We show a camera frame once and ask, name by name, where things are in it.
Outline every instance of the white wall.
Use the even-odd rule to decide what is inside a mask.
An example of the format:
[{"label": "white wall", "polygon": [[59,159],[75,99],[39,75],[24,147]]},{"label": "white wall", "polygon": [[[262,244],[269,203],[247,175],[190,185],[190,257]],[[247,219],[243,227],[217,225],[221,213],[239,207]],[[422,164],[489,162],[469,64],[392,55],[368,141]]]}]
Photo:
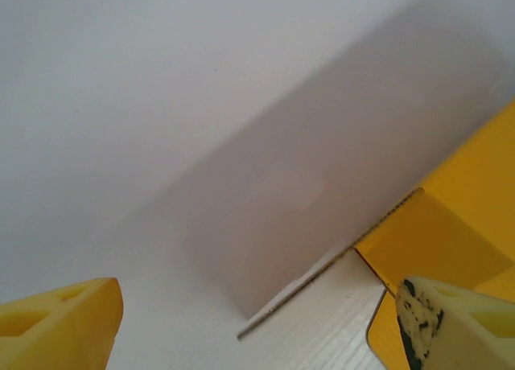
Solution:
[{"label": "white wall", "polygon": [[0,300],[251,315],[505,101],[511,4],[0,0]]}]

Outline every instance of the black spots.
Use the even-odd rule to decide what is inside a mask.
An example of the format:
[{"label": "black spots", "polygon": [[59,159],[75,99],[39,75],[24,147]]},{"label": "black spots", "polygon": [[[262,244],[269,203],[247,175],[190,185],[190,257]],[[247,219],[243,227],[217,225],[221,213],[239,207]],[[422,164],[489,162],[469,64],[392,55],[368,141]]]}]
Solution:
[{"label": "black spots", "polygon": [[418,325],[418,329],[419,329],[420,331],[422,331],[424,328],[428,328],[428,327],[429,327],[429,322],[427,322],[427,321],[426,321],[426,322],[424,322],[424,323],[420,323],[420,324]]},{"label": "black spots", "polygon": [[404,284],[404,286],[408,289],[410,295],[415,297],[415,286],[413,285],[413,283],[410,282],[408,279],[404,279],[402,284]]},{"label": "black spots", "polygon": [[437,315],[436,318],[438,318],[438,324],[436,325],[436,331],[440,329],[440,326],[442,326],[443,321],[443,310],[441,310]]},{"label": "black spots", "polygon": [[406,353],[406,358],[408,359],[410,370],[422,370],[422,360],[417,358],[413,344],[411,342],[411,338],[404,331],[401,319],[399,317],[397,317],[397,322],[399,323],[399,328],[401,330],[402,344],[404,345],[404,352]]}]

